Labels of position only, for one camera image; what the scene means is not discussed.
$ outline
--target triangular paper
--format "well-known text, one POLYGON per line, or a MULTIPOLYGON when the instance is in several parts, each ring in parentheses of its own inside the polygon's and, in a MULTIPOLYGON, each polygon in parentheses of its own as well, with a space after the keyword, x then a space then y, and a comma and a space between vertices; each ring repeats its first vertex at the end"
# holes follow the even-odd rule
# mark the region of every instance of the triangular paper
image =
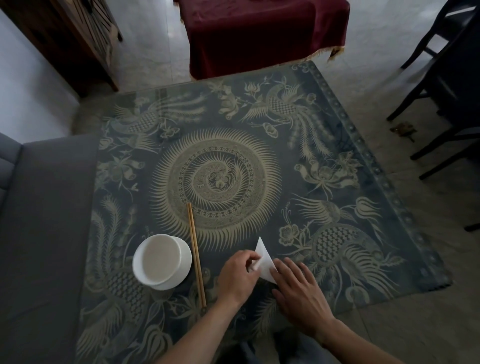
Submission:
POLYGON ((250 266, 251 270, 258 270, 259 268, 262 270, 260 272, 260 277, 264 280, 272 282, 274 284, 275 280, 273 279, 272 275, 270 274, 270 268, 276 270, 275 265, 273 264, 272 258, 270 258, 270 254, 268 253, 267 249, 265 248, 264 242, 262 238, 258 238, 257 247, 255 251, 261 256, 261 258, 252 263, 250 266))

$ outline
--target forearm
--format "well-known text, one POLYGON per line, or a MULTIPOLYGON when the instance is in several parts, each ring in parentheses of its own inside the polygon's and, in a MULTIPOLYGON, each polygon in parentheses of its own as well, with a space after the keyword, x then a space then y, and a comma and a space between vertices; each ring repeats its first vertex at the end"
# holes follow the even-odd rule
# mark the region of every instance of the forearm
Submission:
POLYGON ((156 364, 210 364, 238 307, 217 302, 156 364))
POLYGON ((403 364, 337 320, 320 344, 342 364, 403 364))

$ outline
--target white cup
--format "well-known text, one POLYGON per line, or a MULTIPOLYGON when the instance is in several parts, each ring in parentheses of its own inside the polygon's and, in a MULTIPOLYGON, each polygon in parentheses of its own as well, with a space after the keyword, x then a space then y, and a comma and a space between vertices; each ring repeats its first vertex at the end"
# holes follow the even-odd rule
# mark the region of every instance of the white cup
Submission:
POLYGON ((178 286, 192 266, 188 244, 166 234, 146 238, 133 255, 133 274, 138 281, 155 290, 164 291, 178 286))

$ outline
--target sofa cushion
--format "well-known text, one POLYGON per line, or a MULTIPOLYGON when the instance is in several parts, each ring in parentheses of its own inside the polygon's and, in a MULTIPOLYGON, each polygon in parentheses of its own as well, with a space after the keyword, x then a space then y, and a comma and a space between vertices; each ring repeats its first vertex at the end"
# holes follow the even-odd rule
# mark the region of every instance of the sofa cushion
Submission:
POLYGON ((0 208, 7 194, 22 145, 0 133, 0 208))
POLYGON ((2 363, 71 363, 98 137, 22 148, 0 213, 2 363))

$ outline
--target chopsticks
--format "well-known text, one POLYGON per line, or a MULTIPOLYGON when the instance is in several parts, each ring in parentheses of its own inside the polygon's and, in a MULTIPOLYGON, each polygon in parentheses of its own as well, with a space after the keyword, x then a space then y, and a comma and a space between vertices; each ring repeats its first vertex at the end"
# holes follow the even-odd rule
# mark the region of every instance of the chopsticks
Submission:
POLYGON ((193 265, 195 266, 195 275, 197 276, 198 298, 202 308, 207 307, 204 290, 204 279, 202 277, 202 266, 200 265, 200 256, 198 254, 197 234, 195 233, 195 223, 193 221, 192 204, 187 203, 188 220, 190 222, 190 240, 192 241, 193 265))

